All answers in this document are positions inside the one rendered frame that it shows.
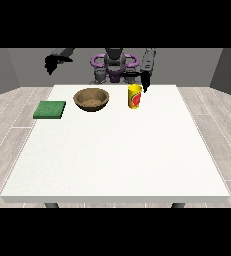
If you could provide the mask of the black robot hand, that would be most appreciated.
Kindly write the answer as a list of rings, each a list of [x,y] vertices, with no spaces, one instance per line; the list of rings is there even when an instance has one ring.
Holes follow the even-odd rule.
[[[123,78],[125,78],[126,81],[129,84],[135,84],[136,83],[135,78],[139,77],[144,92],[146,92],[148,87],[150,86],[151,75],[150,75],[150,73],[148,71],[141,71],[141,72],[138,72],[138,71],[127,71],[127,72],[123,72],[121,74],[121,76]]]
[[[72,59],[66,56],[49,55],[45,58],[44,67],[46,68],[48,74],[51,75],[57,68],[57,65],[63,62],[72,62]]]

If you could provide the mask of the yellow cup with melon print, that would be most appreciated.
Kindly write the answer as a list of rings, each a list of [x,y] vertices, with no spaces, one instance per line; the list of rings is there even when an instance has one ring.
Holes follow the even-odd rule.
[[[142,86],[139,84],[131,84],[128,86],[128,106],[131,109],[137,109],[140,104],[142,94]]]

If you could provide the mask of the brown wooden bowl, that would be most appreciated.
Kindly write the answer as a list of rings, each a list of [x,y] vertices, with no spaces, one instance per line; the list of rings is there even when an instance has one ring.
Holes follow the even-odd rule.
[[[107,91],[100,88],[85,88],[78,91],[73,96],[73,100],[81,110],[96,112],[107,105],[109,94]]]

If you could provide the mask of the green square pad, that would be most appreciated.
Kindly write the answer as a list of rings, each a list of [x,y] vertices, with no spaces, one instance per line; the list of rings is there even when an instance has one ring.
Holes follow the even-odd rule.
[[[41,101],[33,114],[33,118],[60,119],[65,106],[65,101]]]

